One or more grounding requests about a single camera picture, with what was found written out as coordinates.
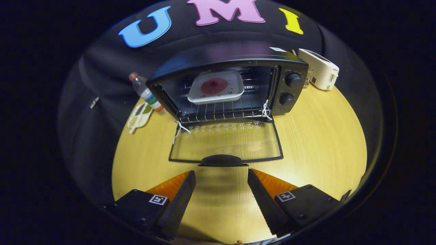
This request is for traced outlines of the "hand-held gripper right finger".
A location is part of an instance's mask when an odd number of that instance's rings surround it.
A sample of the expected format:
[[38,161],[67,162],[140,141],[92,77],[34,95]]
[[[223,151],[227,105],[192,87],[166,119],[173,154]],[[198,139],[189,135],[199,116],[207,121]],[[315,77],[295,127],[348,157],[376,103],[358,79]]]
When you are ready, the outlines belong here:
[[253,168],[248,185],[271,234],[279,238],[310,226],[342,202],[314,185],[298,187]]

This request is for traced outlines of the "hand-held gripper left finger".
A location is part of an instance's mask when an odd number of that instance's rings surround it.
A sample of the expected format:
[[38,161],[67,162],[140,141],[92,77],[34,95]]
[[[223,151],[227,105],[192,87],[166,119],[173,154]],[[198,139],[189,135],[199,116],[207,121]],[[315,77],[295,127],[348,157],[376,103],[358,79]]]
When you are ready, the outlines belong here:
[[186,171],[147,191],[132,189],[104,209],[137,231],[174,240],[196,186],[195,172]]

